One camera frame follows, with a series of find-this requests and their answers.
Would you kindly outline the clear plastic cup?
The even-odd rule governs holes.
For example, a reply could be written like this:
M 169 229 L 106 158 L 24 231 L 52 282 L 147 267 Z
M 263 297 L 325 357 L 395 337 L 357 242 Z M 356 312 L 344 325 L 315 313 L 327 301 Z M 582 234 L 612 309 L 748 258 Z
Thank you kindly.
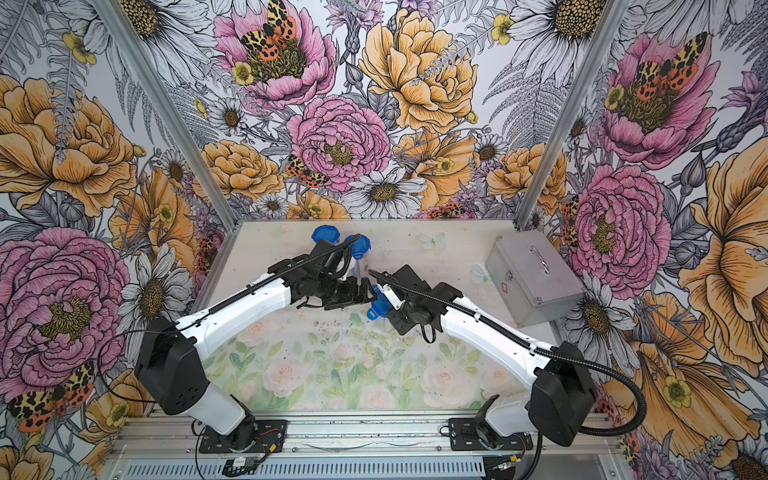
M 353 275 L 359 279 L 366 278 L 368 276 L 369 261 L 367 257 L 363 257 L 356 260 L 353 267 Z

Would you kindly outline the blue lid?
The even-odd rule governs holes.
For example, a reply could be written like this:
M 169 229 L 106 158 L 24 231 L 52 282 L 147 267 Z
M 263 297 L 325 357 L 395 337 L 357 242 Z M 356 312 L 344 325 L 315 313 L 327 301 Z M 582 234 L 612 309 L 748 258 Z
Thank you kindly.
M 326 241 L 335 245 L 340 240 L 340 232 L 335 226 L 321 225 L 313 231 L 311 238 L 315 243 Z
M 373 291 L 374 299 L 367 311 L 367 318 L 370 321 L 386 319 L 393 306 L 377 285 L 373 286 Z
M 363 259 L 371 249 L 370 240 L 362 234 L 355 234 L 346 238 L 346 241 L 351 240 L 353 240 L 349 244 L 351 257 L 355 260 Z

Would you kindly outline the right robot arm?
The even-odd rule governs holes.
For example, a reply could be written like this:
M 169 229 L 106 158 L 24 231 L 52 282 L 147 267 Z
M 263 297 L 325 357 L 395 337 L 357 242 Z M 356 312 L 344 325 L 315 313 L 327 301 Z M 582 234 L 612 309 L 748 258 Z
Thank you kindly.
M 391 305 L 387 318 L 400 334 L 428 327 L 474 347 L 511 373 L 527 390 L 493 394 L 475 415 L 474 437 L 488 449 L 515 434 L 538 432 L 573 444 L 596 401 L 594 383 L 578 349 L 536 340 L 493 318 L 457 288 L 429 286 L 408 265 L 390 274 L 371 270 Z

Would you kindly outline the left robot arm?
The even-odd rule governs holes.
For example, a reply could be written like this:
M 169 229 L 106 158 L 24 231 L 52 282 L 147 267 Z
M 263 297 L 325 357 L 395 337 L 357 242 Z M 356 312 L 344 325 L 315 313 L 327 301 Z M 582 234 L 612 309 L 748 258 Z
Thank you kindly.
M 237 293 L 178 320 L 153 320 L 144 332 L 135 374 L 167 415 L 188 415 L 222 436 L 251 438 L 250 412 L 208 379 L 203 366 L 250 325 L 289 306 L 324 311 L 373 299 L 369 280 L 350 274 L 362 235 L 284 259 Z

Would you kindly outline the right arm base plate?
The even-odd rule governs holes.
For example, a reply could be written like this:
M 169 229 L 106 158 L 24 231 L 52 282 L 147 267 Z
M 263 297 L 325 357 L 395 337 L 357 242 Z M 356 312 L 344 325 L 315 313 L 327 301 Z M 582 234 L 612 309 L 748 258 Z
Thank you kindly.
M 439 433 L 448 438 L 452 451 L 514 451 L 525 453 L 535 448 L 530 434 L 502 437 L 474 418 L 449 418 Z

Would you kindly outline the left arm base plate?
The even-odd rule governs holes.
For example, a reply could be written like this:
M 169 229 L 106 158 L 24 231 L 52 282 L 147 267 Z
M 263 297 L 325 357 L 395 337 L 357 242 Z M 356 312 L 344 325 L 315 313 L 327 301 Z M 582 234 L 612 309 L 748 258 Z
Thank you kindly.
M 198 452 L 201 454 L 273 454 L 283 451 L 288 422 L 283 419 L 246 419 L 244 426 L 238 426 L 222 435 L 206 426 L 202 433 Z

